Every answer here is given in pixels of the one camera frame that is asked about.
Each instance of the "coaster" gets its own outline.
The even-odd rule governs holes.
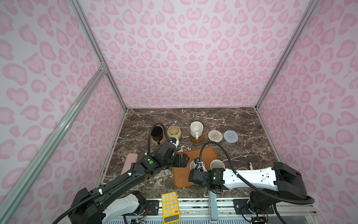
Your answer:
[[[155,145],[155,146],[158,145],[158,143],[156,141],[154,141],[153,138],[151,138],[151,140],[152,140],[153,145]],[[165,141],[166,141],[166,137],[165,137],[165,135],[163,135],[163,139],[161,140],[160,144],[163,144]]]
[[[202,134],[198,140],[196,140],[192,135],[189,135],[189,138],[194,143],[201,143],[204,140],[204,134]]]
[[[208,133],[208,138],[213,142],[221,142],[223,135],[218,130],[211,130]]]
[[[239,140],[239,136],[236,132],[228,130],[224,133],[224,139],[229,143],[235,143]]]

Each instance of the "wire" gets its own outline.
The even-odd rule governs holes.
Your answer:
[[[127,218],[126,218],[126,214],[123,215],[123,220],[125,224],[128,224]]]
[[[134,164],[135,164],[135,163],[132,163],[132,164],[131,164],[131,169],[129,170],[129,172],[127,173],[127,175],[125,175],[125,176],[123,177],[123,179],[120,179],[117,183],[115,183],[115,184],[113,184],[113,185],[111,185],[111,186],[109,186],[109,187],[107,187],[107,188],[102,189],[102,193],[107,192],[107,191],[109,191],[109,190],[111,190],[111,189],[117,187],[118,185],[120,185],[120,184],[123,183],[124,181],[126,181],[126,180],[130,177],[129,173],[133,173]],[[75,204],[73,207],[71,207],[70,209],[68,209],[68,210],[65,211],[64,213],[62,213],[60,216],[58,216],[57,219],[55,219],[55,221],[53,221],[52,224],[57,224],[57,223],[59,223],[59,222],[61,221],[61,219],[63,219],[63,218],[66,217],[67,215],[69,215],[73,210],[77,209],[77,208],[80,207],[81,205],[83,205],[83,204],[85,204],[85,203],[91,201],[92,199],[95,199],[95,198],[97,198],[97,197],[99,197],[99,196],[101,196],[101,195],[102,195],[102,194],[98,192],[98,193],[95,193],[94,195],[92,195],[92,196],[90,196],[90,197],[88,197],[88,198],[86,198],[86,199],[83,199],[82,201],[80,201],[79,203]]]
[[[249,223],[252,223],[252,221],[249,221],[249,220],[247,220],[247,219],[245,218],[245,216],[244,216],[243,213],[242,213],[242,208],[243,208],[243,206],[240,207],[241,216],[242,216],[246,221],[248,221]]]
[[[150,153],[150,142],[151,142],[151,140],[150,140],[150,139],[151,139],[151,134],[152,134],[153,129],[154,129],[157,125],[162,126],[162,128],[163,128],[163,132],[164,132],[164,135],[165,135],[165,139],[166,139],[166,141],[169,141],[168,136],[166,135],[165,126],[164,126],[162,123],[156,123],[155,125],[153,125],[153,126],[152,126],[151,130],[149,131],[149,135],[148,135],[148,151],[147,151],[147,155],[149,155],[149,153]]]
[[[268,218],[269,218],[269,217],[268,217],[268,215],[269,215],[269,214],[267,213],[267,210],[265,210],[265,211],[266,211],[266,215],[267,215],[267,220],[266,220],[266,223],[268,223],[268,221],[269,221],[269,219],[268,219]]]
[[[283,224],[287,224],[287,222],[284,221],[284,219],[280,216],[279,212],[277,211],[276,203],[274,204],[274,211],[275,211],[277,217],[281,220],[281,222],[282,222]]]
[[[147,214],[148,214],[148,207],[147,206],[145,207],[145,210],[146,210],[146,213],[140,219],[143,219],[145,216],[147,216]]]
[[[217,146],[219,146],[222,151],[225,153],[228,161],[229,161],[229,164],[230,164],[230,167],[231,167],[231,170],[232,172],[240,179],[242,180],[246,185],[248,185],[249,187],[251,187],[252,189],[254,189],[255,191],[259,192],[260,194],[262,195],[265,195],[267,197],[270,197],[270,198],[273,198],[273,199],[277,199],[277,200],[280,200],[280,201],[284,201],[284,202],[287,202],[287,203],[291,203],[291,204],[294,204],[294,205],[309,205],[309,204],[313,204],[315,202],[314,198],[310,197],[310,196],[307,196],[307,200],[297,200],[297,199],[287,199],[287,198],[283,198],[283,197],[280,197],[278,195],[273,195],[273,194],[270,194],[270,193],[267,193],[266,191],[263,191],[262,189],[252,185],[250,182],[248,182],[245,178],[243,178],[240,174],[238,174],[236,172],[236,169],[234,168],[233,164],[232,164],[232,161],[231,161],[231,158],[229,156],[229,154],[227,153],[227,151],[217,142],[207,142],[205,143],[201,150],[200,150],[200,156],[199,156],[199,162],[201,162],[201,157],[202,157],[202,153],[203,153],[203,149],[206,145],[210,144],[210,143],[213,143],[213,144],[216,144]]]

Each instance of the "white cup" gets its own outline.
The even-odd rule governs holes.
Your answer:
[[[196,140],[203,134],[204,125],[199,122],[195,121],[190,125],[190,135],[195,138]]]
[[[196,167],[197,165],[194,163],[194,161],[192,161],[191,163],[190,163],[190,170],[192,170],[192,169],[194,169],[195,167]]]
[[[212,170],[215,168],[224,168],[225,169],[225,164],[221,160],[215,159],[210,163],[210,169]]]

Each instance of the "yellow calculator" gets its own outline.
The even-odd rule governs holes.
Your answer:
[[[161,196],[164,224],[180,221],[180,212],[176,192],[163,194]]]

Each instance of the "orange tray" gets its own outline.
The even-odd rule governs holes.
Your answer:
[[[172,168],[174,184],[177,187],[188,187],[188,186],[194,185],[188,181],[189,174],[190,174],[190,163],[195,158],[199,157],[200,149],[179,152],[178,154],[183,154],[183,153],[187,154],[187,156],[189,156],[189,158],[190,158],[187,167],[185,167],[185,168],[173,167]],[[218,155],[216,154],[216,151],[213,147],[206,147],[203,149],[202,161],[204,162],[205,168],[207,170],[210,169],[210,163],[215,159],[218,159]]]

